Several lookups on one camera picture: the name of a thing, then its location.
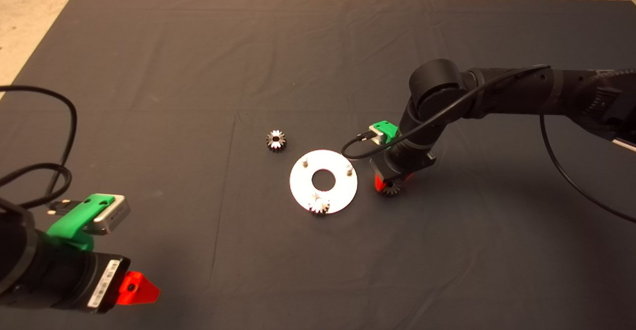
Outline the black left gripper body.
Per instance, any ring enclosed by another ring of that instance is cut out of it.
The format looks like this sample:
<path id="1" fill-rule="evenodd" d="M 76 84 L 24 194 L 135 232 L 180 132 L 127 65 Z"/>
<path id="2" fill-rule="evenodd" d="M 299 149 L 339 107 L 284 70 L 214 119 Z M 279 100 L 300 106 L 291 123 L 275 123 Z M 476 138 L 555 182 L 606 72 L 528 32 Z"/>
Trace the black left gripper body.
<path id="1" fill-rule="evenodd" d="M 10 285 L 10 307 L 104 314 L 116 305 L 130 259 L 39 236 L 34 257 Z"/>

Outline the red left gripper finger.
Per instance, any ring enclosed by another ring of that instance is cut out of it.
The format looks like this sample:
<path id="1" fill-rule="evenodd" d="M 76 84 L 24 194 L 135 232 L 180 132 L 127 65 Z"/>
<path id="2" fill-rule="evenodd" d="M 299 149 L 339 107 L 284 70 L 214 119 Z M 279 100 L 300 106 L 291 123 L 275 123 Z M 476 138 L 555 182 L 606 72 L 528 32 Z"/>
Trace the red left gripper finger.
<path id="1" fill-rule="evenodd" d="M 140 305 L 157 302 L 161 290 L 141 272 L 128 271 L 119 287 L 118 305 Z"/>

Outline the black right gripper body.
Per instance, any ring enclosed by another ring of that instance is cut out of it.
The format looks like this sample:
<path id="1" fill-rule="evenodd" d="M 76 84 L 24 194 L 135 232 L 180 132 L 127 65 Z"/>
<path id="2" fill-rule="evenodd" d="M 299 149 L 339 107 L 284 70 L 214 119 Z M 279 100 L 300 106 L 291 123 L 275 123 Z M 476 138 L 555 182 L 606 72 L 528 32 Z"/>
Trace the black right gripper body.
<path id="1" fill-rule="evenodd" d="M 416 173 L 434 165 L 436 157 L 423 145 L 402 142 L 375 154 L 370 165 L 383 181 L 402 180 L 406 173 Z"/>

